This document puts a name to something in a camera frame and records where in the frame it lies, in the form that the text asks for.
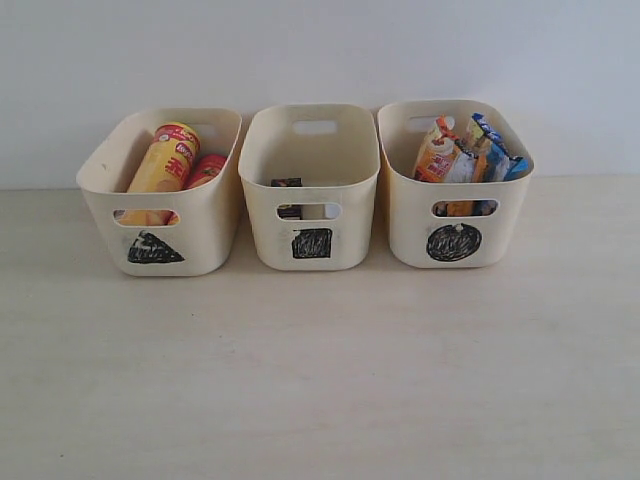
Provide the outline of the cream bin triangle mark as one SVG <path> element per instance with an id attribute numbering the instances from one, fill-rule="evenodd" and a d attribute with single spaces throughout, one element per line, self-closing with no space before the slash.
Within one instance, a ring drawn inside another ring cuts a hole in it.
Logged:
<path id="1" fill-rule="evenodd" d="M 131 193 L 128 187 L 158 127 L 196 130 L 202 154 L 226 162 L 212 180 L 177 192 Z M 226 108 L 159 108 L 125 117 L 76 175 L 116 266 L 138 277 L 198 276 L 227 260 L 244 209 L 238 158 L 242 116 Z"/>

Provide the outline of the orange noodle bag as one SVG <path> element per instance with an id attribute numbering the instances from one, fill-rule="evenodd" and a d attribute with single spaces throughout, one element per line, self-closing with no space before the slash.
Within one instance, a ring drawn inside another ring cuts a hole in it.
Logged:
<path id="1" fill-rule="evenodd" d="M 481 183 L 486 159 L 453 132 L 455 120 L 437 117 L 421 143 L 412 178 L 427 183 Z"/>

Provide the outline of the yellow chips can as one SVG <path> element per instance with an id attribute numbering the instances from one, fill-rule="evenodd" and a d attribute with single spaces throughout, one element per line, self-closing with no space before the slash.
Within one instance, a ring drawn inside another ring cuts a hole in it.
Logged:
<path id="1" fill-rule="evenodd" d="M 194 128 L 180 123 L 161 125 L 154 134 L 128 193 L 180 191 L 200 151 L 200 138 Z"/>

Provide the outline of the cream bin circle mark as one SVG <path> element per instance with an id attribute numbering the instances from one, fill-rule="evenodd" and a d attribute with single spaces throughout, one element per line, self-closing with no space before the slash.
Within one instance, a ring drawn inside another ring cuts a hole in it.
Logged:
<path id="1" fill-rule="evenodd" d="M 456 121 L 464 133 L 474 113 L 486 116 L 503 137 L 509 153 L 528 160 L 518 179 L 494 183 L 424 183 L 412 178 L 427 127 L 410 128 L 414 118 Z M 385 105 L 377 113 L 381 147 L 379 196 L 392 253 L 403 263 L 424 269 L 477 268 L 492 265 L 505 254 L 523 205 L 534 162 L 522 141 L 493 106 L 466 99 L 404 101 Z M 489 215 L 441 216 L 440 203 L 493 201 Z"/>

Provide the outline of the pink chips can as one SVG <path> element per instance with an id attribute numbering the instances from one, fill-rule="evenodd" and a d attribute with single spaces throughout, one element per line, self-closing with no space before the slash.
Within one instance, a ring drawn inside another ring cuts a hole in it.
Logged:
<path id="1" fill-rule="evenodd" d="M 219 154 L 202 156 L 191 169 L 190 175 L 185 181 L 182 190 L 191 190 L 213 180 L 221 173 L 226 162 L 227 157 Z"/>

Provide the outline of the blue noodle bag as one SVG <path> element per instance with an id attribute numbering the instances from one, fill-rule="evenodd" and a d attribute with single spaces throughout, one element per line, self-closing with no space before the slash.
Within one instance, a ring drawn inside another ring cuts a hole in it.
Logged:
<path id="1" fill-rule="evenodd" d="M 466 146 L 483 160 L 479 182 L 512 181 L 524 177 L 529 160 L 509 153 L 502 136 L 478 112 L 471 115 L 465 133 Z"/>

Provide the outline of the white milk carton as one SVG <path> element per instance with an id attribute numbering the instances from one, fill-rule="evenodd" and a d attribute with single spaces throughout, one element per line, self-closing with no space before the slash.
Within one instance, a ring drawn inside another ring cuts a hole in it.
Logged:
<path id="1" fill-rule="evenodd" d="M 303 220 L 334 220 L 341 214 L 341 206 L 336 203 L 312 203 L 301 206 Z"/>

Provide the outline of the purple juice carton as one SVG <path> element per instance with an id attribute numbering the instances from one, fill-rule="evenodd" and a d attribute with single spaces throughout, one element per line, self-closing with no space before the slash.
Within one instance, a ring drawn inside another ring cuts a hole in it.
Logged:
<path id="1" fill-rule="evenodd" d="M 300 177 L 288 177 L 277 178 L 270 181 L 271 187 L 278 188 L 297 188 L 302 187 L 302 179 Z M 281 201 L 277 208 L 276 213 L 282 220 L 298 221 L 303 219 L 303 207 L 299 203 L 290 202 L 289 198 L 286 201 Z"/>

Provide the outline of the cream bin square mark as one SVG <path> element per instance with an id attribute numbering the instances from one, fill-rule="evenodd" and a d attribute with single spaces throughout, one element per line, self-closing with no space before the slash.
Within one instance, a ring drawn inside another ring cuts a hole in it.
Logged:
<path id="1" fill-rule="evenodd" d="M 352 268 L 369 250 L 380 154 L 372 113 L 349 104 L 273 106 L 258 112 L 238 172 L 258 257 L 283 271 Z M 300 177 L 302 187 L 271 187 Z M 282 220 L 281 201 L 336 203 L 334 220 Z"/>

